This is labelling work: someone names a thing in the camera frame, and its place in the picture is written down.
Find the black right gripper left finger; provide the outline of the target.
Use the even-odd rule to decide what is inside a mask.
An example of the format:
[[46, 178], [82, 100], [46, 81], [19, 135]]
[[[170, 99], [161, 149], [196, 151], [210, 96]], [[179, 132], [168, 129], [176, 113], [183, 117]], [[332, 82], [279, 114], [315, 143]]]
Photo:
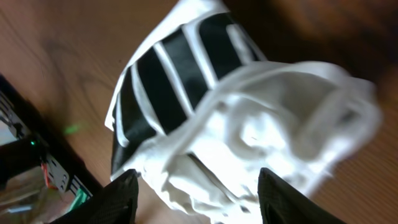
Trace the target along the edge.
[[137, 173], [129, 169], [78, 208], [51, 224], [130, 224], [137, 211]]

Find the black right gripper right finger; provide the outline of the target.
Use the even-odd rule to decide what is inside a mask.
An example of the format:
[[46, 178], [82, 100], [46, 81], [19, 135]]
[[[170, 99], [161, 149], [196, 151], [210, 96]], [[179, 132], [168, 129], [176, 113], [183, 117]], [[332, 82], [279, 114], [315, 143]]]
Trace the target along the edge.
[[258, 196], [266, 224], [345, 224], [268, 168], [260, 171]]

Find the white t-shirt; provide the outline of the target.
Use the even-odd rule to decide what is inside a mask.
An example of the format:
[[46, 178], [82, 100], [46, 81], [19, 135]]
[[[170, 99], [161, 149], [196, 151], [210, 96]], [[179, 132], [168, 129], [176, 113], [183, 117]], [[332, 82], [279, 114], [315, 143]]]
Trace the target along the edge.
[[221, 1], [176, 3], [105, 119], [112, 180], [134, 169], [171, 209], [212, 223], [262, 222], [262, 168], [311, 195], [380, 123], [371, 82], [332, 63], [269, 61]]

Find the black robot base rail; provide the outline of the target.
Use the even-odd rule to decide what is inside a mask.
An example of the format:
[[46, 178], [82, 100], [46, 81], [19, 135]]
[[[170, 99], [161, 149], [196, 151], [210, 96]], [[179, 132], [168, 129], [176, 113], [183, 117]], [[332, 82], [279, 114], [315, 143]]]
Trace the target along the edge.
[[60, 192], [78, 191], [86, 201], [75, 211], [88, 214], [99, 205], [94, 196], [103, 187], [90, 174], [84, 162], [57, 132], [52, 130], [34, 106], [1, 76], [1, 128], [11, 138], [1, 140], [1, 190], [13, 177], [41, 166], [47, 185]]

